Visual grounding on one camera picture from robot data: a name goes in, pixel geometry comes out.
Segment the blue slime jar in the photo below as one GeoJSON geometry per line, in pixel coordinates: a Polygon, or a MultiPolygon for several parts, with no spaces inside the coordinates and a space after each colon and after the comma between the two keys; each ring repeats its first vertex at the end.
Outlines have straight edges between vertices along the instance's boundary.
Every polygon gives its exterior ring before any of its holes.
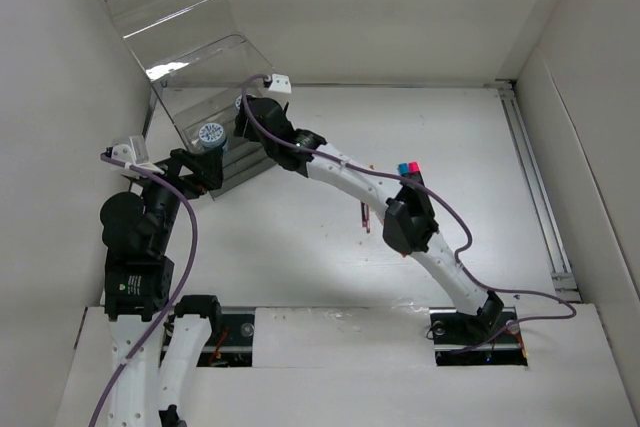
{"type": "Polygon", "coordinates": [[[198,145],[202,152],[228,150],[228,138],[225,127],[217,122],[207,122],[198,131],[198,145]]]}
{"type": "Polygon", "coordinates": [[[243,100],[243,96],[240,95],[239,97],[236,98],[235,102],[234,102],[234,106],[236,108],[236,113],[240,114],[243,109],[244,109],[244,100],[243,100]]]}

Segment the clear acrylic drawer organizer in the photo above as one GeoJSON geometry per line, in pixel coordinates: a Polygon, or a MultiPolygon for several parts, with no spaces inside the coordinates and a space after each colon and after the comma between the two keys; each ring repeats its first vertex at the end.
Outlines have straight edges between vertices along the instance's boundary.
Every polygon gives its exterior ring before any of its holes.
{"type": "Polygon", "coordinates": [[[104,1],[184,147],[202,152],[198,131],[204,123],[225,127],[224,182],[213,198],[274,166],[260,144],[233,134],[234,102],[243,92],[278,101],[286,95],[264,87],[278,72],[237,27],[229,0],[104,1]]]}

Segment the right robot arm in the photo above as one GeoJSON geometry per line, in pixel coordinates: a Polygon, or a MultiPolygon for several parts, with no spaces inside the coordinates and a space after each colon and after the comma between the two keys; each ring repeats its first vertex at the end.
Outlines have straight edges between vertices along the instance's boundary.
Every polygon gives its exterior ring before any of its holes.
{"type": "Polygon", "coordinates": [[[494,289],[472,277],[445,240],[419,174],[364,167],[322,136],[294,128],[286,109],[272,98],[243,94],[236,104],[236,136],[260,143],[283,169],[330,185],[377,216],[385,244],[415,260],[447,293],[462,324],[463,345],[489,343],[501,334],[504,303],[494,289]]]}

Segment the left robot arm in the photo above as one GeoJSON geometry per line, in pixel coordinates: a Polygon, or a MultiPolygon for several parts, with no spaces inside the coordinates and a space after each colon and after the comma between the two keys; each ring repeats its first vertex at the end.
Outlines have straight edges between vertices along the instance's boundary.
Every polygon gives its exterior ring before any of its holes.
{"type": "Polygon", "coordinates": [[[121,142],[101,161],[129,172],[140,193],[111,196],[101,207],[107,248],[104,312],[112,373],[89,423],[109,426],[184,426],[188,391],[205,344],[222,334],[214,295],[184,295],[199,230],[191,200],[223,181],[221,147],[175,149],[152,163],[121,142]]]}

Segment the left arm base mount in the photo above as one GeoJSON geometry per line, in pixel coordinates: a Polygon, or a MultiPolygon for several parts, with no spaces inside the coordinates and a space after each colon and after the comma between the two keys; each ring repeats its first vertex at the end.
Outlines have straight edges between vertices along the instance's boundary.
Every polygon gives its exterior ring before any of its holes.
{"type": "Polygon", "coordinates": [[[218,332],[214,332],[200,353],[201,368],[245,368],[253,361],[254,309],[226,309],[218,332]]]}

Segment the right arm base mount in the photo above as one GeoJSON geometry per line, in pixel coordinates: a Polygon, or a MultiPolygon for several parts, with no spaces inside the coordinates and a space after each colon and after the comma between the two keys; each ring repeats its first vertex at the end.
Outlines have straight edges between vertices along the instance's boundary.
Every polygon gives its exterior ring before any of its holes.
{"type": "Polygon", "coordinates": [[[429,319],[425,337],[433,343],[438,367],[528,365],[518,326],[496,335],[509,322],[518,319],[513,307],[507,307],[499,315],[488,333],[473,331],[470,323],[453,308],[432,309],[429,319]]]}

